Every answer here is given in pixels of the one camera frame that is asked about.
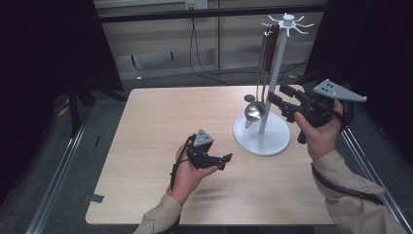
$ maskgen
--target white hook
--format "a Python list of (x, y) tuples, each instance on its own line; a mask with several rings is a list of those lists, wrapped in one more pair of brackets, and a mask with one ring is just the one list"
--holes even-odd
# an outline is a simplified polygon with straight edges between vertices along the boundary
[(290, 28), (294, 28), (296, 31), (298, 31), (301, 34), (309, 34), (308, 32), (303, 32), (300, 29), (297, 28), (297, 26), (302, 26), (302, 27), (311, 27), (314, 24), (308, 24), (308, 25), (303, 25), (303, 24), (299, 24), (296, 23), (297, 21), (300, 21), (304, 18), (304, 16), (302, 16), (300, 19), (298, 20), (294, 20), (294, 16), (293, 15), (288, 15), (287, 13), (285, 13), (282, 17), (282, 20), (278, 20), (278, 19), (274, 19), (271, 16), (268, 16), (270, 18), (270, 20), (272, 21), (277, 21), (280, 25), (280, 28), (285, 28), (286, 29), (286, 35), (289, 37), (289, 29)]

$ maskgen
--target right hand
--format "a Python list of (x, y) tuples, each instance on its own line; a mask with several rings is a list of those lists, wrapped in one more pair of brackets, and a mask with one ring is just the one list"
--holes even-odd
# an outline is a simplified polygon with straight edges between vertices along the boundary
[[(334, 110), (343, 114), (343, 105), (337, 99), (334, 100)], [(307, 149), (313, 161), (333, 151), (340, 134), (341, 122), (336, 116), (326, 125), (314, 128), (299, 112), (294, 113), (295, 122), (306, 135)]]

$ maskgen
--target wall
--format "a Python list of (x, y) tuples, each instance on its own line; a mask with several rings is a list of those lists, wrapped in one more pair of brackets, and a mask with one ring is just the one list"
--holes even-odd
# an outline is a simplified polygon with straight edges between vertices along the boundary
[[(94, 0), (100, 15), (124, 13), (149, 13), (164, 11), (180, 11), (185, 9), (184, 1), (157, 0), (157, 1), (107, 1)], [(248, 8), (299, 4), (325, 3), (326, 0), (209, 0), (209, 9), (218, 8)], [(314, 23), (315, 26), (305, 28), (309, 35), (292, 32), (289, 39), (283, 63), (300, 62), (307, 59), (322, 18), (322, 13), (296, 14), (296, 18), (305, 16), (302, 24)], [(272, 16), (281, 19), (282, 15)], [(262, 34), (265, 26), (261, 23), (270, 23), (268, 16), (223, 17), (210, 19), (195, 19), (198, 43), (200, 50), (213, 50), (215, 68), (233, 67), (236, 62), (242, 66), (257, 64), (258, 55), (239, 55), (233, 61), (234, 53), (239, 48), (259, 51), (262, 43)], [(169, 53), (189, 50), (192, 21), (190, 19), (170, 19), (156, 21), (135, 21), (105, 23), (106, 33), (112, 54), (116, 56), (142, 55), (152, 53)]]

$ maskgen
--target sleeve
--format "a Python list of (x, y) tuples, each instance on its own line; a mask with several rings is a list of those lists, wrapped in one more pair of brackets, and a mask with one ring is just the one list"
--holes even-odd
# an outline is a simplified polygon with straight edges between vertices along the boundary
[[(328, 181), (383, 200), (385, 190), (353, 174), (336, 150), (314, 161), (313, 165)], [(331, 219), (342, 233), (407, 233), (385, 206), (330, 190), (316, 179), (315, 182), (325, 196), (325, 206)]]
[(143, 219), (133, 234), (155, 234), (172, 227), (179, 219), (182, 206), (168, 195), (154, 209), (143, 215)]

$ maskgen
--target left hand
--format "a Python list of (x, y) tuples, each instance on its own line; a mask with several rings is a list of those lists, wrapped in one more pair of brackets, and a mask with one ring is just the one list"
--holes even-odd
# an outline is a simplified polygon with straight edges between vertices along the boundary
[[(179, 147), (175, 154), (175, 160), (179, 157), (180, 152), (183, 149), (183, 145)], [(197, 170), (192, 166), (191, 162), (188, 159), (186, 153), (188, 148), (185, 148), (182, 159), (186, 160), (185, 162), (180, 163), (178, 170), (175, 176), (175, 182), (173, 185), (173, 190), (170, 190), (170, 185), (167, 188), (167, 195), (175, 199), (180, 205), (183, 204), (188, 199), (189, 195), (200, 185), (201, 180), (206, 176), (209, 176), (215, 173), (218, 170), (218, 166), (212, 166), (206, 169)]]

